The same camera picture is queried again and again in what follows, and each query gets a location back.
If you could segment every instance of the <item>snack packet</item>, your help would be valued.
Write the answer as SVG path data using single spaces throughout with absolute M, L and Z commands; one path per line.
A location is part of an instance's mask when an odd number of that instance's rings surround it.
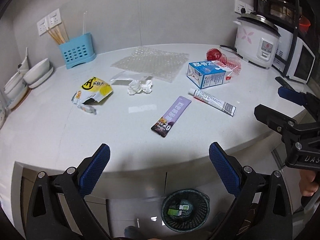
M 93 106 L 85 105 L 89 99 L 100 102 L 112 92 L 111 86 L 103 80 L 92 77 L 72 97 L 72 102 L 87 113 L 97 114 Z
M 190 103 L 190 99 L 179 96 L 169 110 L 165 112 L 159 121 L 151 127 L 151 130 L 155 131 L 157 134 L 160 134 L 162 137 L 166 137 L 171 127 Z

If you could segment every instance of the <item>chopsticks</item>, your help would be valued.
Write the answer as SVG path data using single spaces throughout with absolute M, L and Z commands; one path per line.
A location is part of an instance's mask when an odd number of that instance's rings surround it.
M 55 27 L 52 27 L 52 28 L 47 28 L 47 32 L 50 34 L 50 36 L 58 45 L 64 44 L 69 41 L 69 37 L 63 22 L 61 23 L 61 25 L 62 25 L 62 30 L 64 35 L 60 31 L 59 25 L 56 25 Z

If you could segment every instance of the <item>blue and white carton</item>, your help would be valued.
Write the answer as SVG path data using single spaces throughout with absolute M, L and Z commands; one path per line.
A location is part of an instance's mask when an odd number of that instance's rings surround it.
M 229 83 L 232 69 L 218 60 L 189 63 L 187 77 L 199 89 Z

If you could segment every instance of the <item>wall outlet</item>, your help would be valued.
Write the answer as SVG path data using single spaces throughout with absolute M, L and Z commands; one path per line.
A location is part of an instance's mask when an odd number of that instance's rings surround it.
M 38 28 L 39 36 L 44 34 L 47 31 L 47 24 L 46 24 L 45 17 L 37 22 L 37 28 Z
M 49 13 L 46 17 L 37 22 L 39 36 L 44 34 L 48 28 L 51 29 L 61 22 L 62 21 L 59 9 L 56 9 L 53 12 Z
M 246 3 L 241 2 L 239 0 L 235 0 L 235 12 L 241 14 L 241 9 L 245 9 Z
M 47 21 L 49 24 L 49 28 L 55 27 L 56 25 L 61 23 L 60 10 L 56 9 L 52 13 L 49 13 L 47 16 Z
M 253 13 L 253 6 L 246 4 L 245 5 L 245 13 Z

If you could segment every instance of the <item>trash can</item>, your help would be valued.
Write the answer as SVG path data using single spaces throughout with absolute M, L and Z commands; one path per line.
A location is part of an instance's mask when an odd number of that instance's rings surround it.
M 161 217 L 164 224 L 180 233 L 200 228 L 210 212 L 209 197 L 194 189 L 183 189 L 164 199 Z

